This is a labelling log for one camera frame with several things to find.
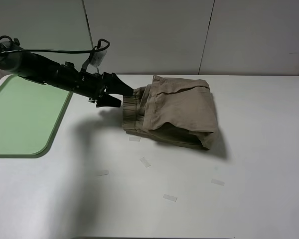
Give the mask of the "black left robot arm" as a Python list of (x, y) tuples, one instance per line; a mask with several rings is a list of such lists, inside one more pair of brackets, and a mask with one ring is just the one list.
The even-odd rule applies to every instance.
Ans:
[(23, 49), (17, 38), (0, 37), (0, 69), (16, 74), (26, 80), (42, 85), (50, 85), (68, 92), (73, 92), (89, 99), (97, 107), (115, 107), (121, 101), (113, 95), (133, 96), (134, 90), (114, 73), (89, 73), (89, 65), (99, 66), (97, 55), (110, 47), (109, 41), (99, 39), (91, 50), (56, 50), (62, 54), (88, 54), (80, 71), (71, 62), (59, 64), (40, 53), (41, 49)]

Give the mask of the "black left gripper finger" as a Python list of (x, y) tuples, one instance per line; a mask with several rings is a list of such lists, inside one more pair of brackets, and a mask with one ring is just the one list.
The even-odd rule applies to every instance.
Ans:
[(100, 94), (96, 99), (96, 107), (113, 107), (119, 108), (121, 106), (121, 100), (109, 95)]
[(115, 73), (104, 72), (102, 80), (104, 81), (107, 94), (132, 96), (134, 93), (133, 88), (124, 83)]

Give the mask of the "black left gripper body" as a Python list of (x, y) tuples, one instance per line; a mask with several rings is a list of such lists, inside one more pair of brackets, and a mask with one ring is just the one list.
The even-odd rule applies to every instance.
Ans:
[(86, 71), (80, 72), (81, 79), (75, 83), (74, 93), (89, 98), (89, 101), (96, 102), (103, 96), (108, 85), (110, 74), (90, 74)]

